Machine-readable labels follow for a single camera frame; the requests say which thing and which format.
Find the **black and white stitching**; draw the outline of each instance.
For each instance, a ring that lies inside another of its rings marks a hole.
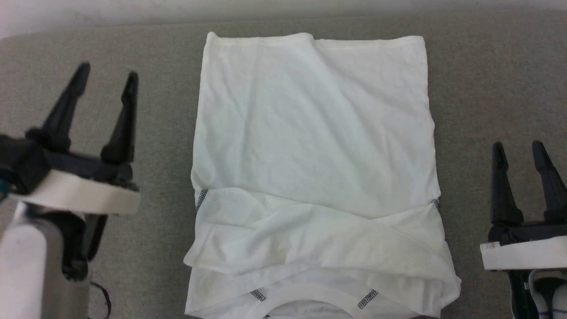
[[[439,199],[435,198],[431,201],[433,204],[435,204],[435,207],[437,207],[437,209],[439,209]]]
[[[266,297],[258,290],[251,291],[250,293],[252,294],[252,296],[256,297],[256,299],[260,301],[266,300]]]
[[[370,300],[374,299],[374,297],[376,297],[378,295],[378,291],[372,289],[368,295],[366,295],[364,298],[362,298],[362,300],[358,303],[358,307],[360,309],[364,308],[369,302]]]
[[[201,204],[203,203],[203,201],[205,200],[205,196],[207,195],[207,192],[209,190],[201,190],[201,193],[199,194],[199,198],[197,199],[197,204],[195,205],[196,207],[196,211],[199,211],[199,207],[201,207]]]

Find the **black cable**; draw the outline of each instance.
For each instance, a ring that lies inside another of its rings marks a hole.
[[[100,284],[97,284],[95,282],[91,282],[91,286],[95,286],[96,288],[100,289],[100,291],[103,293],[104,298],[106,299],[106,305],[108,307],[107,315],[106,315],[106,317],[104,317],[104,319],[109,319],[110,318],[110,312],[112,311],[112,303],[110,302],[110,295],[108,294],[108,291],[106,289],[104,289],[103,286],[101,286]]]

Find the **gray fabric surface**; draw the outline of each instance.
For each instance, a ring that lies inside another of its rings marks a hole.
[[[189,180],[202,49],[219,36],[310,32],[316,38],[425,37],[430,108],[442,190],[441,215],[461,297],[443,318],[511,317],[507,278],[484,271],[479,244],[489,229],[490,147],[501,140],[510,181],[527,219],[544,209],[531,141],[542,140],[567,180],[567,12],[500,11],[391,18],[313,19],[74,30],[0,43],[0,131],[40,124],[79,62],[92,71],[71,137],[98,154],[111,134],[130,69],[139,72],[134,176],[138,215],[112,217],[94,277],[113,318],[184,318],[189,269],[183,256],[195,218]],[[13,203],[0,208],[0,225]],[[94,292],[91,311],[101,317]]]

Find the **white fabric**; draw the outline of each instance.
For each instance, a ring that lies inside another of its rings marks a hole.
[[[208,192],[184,259],[186,314],[439,317],[460,279],[431,203],[427,76],[419,36],[210,33],[191,174],[196,200]]]

